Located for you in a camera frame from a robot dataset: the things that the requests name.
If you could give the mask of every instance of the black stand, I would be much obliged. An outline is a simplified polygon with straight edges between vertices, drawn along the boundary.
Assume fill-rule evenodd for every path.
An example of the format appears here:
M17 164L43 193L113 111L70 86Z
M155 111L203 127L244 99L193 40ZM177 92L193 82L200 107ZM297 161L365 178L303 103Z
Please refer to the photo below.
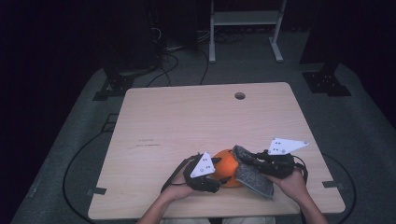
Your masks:
M93 101L105 101L108 97L125 96L125 93L134 85L136 77L143 76L155 70L155 66L143 72L136 72L129 76L122 76L114 68L104 68L107 79L102 86L102 89L97 91L93 97Z
M318 72L305 72L303 76L313 93L327 93L329 96L350 96L347 87L340 84L334 72L338 62L325 63Z

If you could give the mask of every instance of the orange ball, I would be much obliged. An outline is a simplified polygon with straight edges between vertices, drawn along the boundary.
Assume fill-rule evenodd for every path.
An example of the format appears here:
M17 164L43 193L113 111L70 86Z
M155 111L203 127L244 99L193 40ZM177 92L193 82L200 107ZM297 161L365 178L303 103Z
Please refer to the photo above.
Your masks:
M216 172L212 174L212 177L215 179L222 179L230 176L231 179L228 180L226 184L221 185L222 187L235 188L242 186L242 184L235 179L235 170L238 167L238 161L236 161L233 156L233 150L224 149L216 154L215 158L221 158L221 161L215 164Z

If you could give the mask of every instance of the black cable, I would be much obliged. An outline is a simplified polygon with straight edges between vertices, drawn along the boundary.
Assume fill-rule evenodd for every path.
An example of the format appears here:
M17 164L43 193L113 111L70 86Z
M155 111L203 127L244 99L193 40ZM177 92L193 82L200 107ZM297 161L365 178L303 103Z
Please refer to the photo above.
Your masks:
M64 195L64 200L66 201L67 205L70 207L70 209L79 217L81 217L82 219L84 219L85 221L87 221L88 223L94 224L94 222L92 220L90 220L88 217L83 216L74 206L73 204L70 203L69 199L67 198L66 195L66 178L67 178L67 174L69 172L70 167L72 166L74 160L76 159L76 157L79 155L79 153L87 146L89 145L93 140L95 140L96 138L98 138L100 135L102 135L103 133L110 133L111 130L114 129L114 126L111 126L107 129L102 129L101 132L99 132L99 134L95 135L93 138L91 138L87 143L85 143L79 150L78 152L73 156L72 160L68 163L66 171L64 172L64 180L62 183L62 193Z
M205 72L204 72L204 74L202 75L202 78L201 78L201 81L200 81L200 85L202 85L202 83L204 82L204 78L205 78L205 76L206 76L206 73L207 73L207 69L209 68L209 59L207 58L207 55L200 49L199 51L201 51L201 53L203 53L204 54L204 56L205 56L205 59L206 59L206 69L205 69Z
M303 165L306 167L305 162L304 162L300 157L294 156L294 155L293 155L293 157L294 157L294 158L297 158L298 160L300 160L300 161L303 163Z
M163 72L165 73L165 75L166 75L166 78L168 79L168 85L167 86L172 86L172 84L171 84L171 78L169 77L169 75L168 75L168 71L165 71L165 69L163 69L163 64L161 63L161 65L160 65L160 67L161 67L161 70L163 70Z
M149 87L157 78L159 78L159 77L161 77L161 76L163 76L163 75L166 75L166 76L168 77L168 85L170 84L170 79L169 79L169 76L168 76L167 73L170 72L170 71L172 71L172 70L174 70L174 69L177 67L177 65L178 65L178 58L177 58L176 56L172 55L172 54L168 54L168 56L171 56L171 57L173 57L173 58L176 60L175 65L173 65L173 67L172 67L171 69L169 69L169 70L167 70L167 71L164 71L163 73L159 74L159 75L156 76L154 79L152 79L152 80L148 83L148 85L147 85L146 87Z
M242 41L244 39L245 36L243 34L241 34L241 37L238 37L237 35L228 35L221 33L216 35L215 42L216 44L220 44L220 45L231 45L236 42Z
M357 200L357 198L358 198L358 195L357 195L357 192L356 192L355 182L353 181L353 178L352 178L351 174L347 171L347 168L345 168L345 166L344 166L343 164L341 164L340 161L336 160L335 158L329 156L329 155L326 154L326 153L323 153L323 152L322 152L321 154L322 154L323 156L325 156L325 157L331 159L331 160L334 161L335 163L337 163L337 164L344 170L344 172L346 173L346 175L347 175L348 178L349 178L350 185L352 186L352 190L353 190L353 201L352 201L352 205L351 205L349 211L346 213L346 215L345 215L343 218L341 218L341 220L338 222L338 223L341 224L341 223L344 223L344 222L349 218L350 214L352 214L353 210L355 209L356 200Z
M182 183L182 184L170 184L170 185L173 185L173 186L182 186L182 185L187 185L187 183Z
M90 14L90 16L91 16L91 18L92 18L94 28L95 28L95 30L97 31L97 33L99 33L99 35L102 37L102 40L107 44L107 46L110 48L110 50L113 51L113 53L114 53L121 61L123 61L125 64L128 64L128 62L126 62L126 60L114 49L114 47L113 47L112 45L110 45L110 43L108 43L107 38L105 37L105 34L103 33L103 31L102 31L101 28L99 27L98 23L96 22L96 17L95 17L95 15L94 15L93 12L92 12L90 3L89 3L87 0L85 0L85 4L86 4L86 7L87 7L87 9L88 9L88 12L89 12L89 14Z

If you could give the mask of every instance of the dark background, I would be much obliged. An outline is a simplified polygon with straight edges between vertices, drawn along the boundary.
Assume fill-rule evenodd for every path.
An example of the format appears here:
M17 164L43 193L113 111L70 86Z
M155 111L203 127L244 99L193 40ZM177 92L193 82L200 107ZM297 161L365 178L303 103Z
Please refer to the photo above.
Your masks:
M158 2L163 6L179 4L171 0ZM189 12L190 20L197 22L193 26L207 28L209 1L189 2L178 16ZM92 19L86 3L0 2L0 223L12 219L79 93L102 67L97 48L106 43L100 42L103 38L95 28L97 21ZM238 4L235 9L269 7L253 0ZM358 74L393 126L396 126L395 4L390 0L289 0L282 27L289 32L311 27L302 63L323 63L336 55ZM164 11L169 12L154 13L159 17L152 22L172 24L172 18ZM175 27L168 27L169 33ZM109 52L111 49L106 50L100 52L114 56Z

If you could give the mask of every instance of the table top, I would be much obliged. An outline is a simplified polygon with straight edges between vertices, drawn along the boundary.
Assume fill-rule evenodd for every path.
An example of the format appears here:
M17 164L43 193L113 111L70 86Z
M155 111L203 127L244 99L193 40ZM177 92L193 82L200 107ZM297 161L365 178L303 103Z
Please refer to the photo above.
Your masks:
M106 193L93 195L89 217L140 218L184 159L234 145L262 152L274 137L309 142L292 153L306 163L309 193L323 213L344 211L338 189L323 187L332 176L289 84L252 83L128 90L97 183ZM172 203L164 217L299 212L277 186L272 201L242 187L194 192Z

